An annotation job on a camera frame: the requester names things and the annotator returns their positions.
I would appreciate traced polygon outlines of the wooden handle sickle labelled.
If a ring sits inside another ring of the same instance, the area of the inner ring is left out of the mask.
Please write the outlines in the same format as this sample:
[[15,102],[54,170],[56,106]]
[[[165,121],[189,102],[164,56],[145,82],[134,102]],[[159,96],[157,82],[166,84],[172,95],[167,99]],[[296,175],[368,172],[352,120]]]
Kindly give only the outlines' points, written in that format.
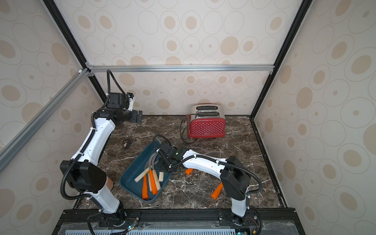
[[159,172],[159,182],[162,182],[164,180],[164,172]]

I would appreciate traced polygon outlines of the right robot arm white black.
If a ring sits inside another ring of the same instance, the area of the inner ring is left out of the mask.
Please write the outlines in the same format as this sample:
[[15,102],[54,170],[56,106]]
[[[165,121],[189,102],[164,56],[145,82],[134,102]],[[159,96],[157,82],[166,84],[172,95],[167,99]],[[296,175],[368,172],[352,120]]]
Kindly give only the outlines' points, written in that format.
[[160,155],[158,170],[168,174],[176,173],[180,168],[192,168],[208,173],[220,179],[226,194],[231,197],[232,220],[241,226],[249,207],[251,194],[259,193],[263,185],[259,177],[248,171],[236,157],[215,158],[199,154],[186,147],[175,147],[165,136],[153,136],[156,153]]

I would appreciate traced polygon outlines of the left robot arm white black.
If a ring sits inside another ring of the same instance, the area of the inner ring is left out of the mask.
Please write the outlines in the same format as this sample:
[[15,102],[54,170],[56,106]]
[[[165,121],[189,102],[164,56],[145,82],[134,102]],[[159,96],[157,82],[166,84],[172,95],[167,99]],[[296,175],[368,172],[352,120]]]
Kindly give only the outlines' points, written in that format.
[[113,81],[119,92],[108,91],[103,106],[91,114],[92,127],[83,144],[69,161],[60,164],[63,173],[60,194],[65,200],[86,197],[93,200],[103,214],[123,218],[124,207],[111,193],[107,175],[98,163],[116,126],[124,122],[141,123],[143,113],[133,108],[134,94],[121,88],[111,70],[107,70],[106,76],[107,88],[111,88]]

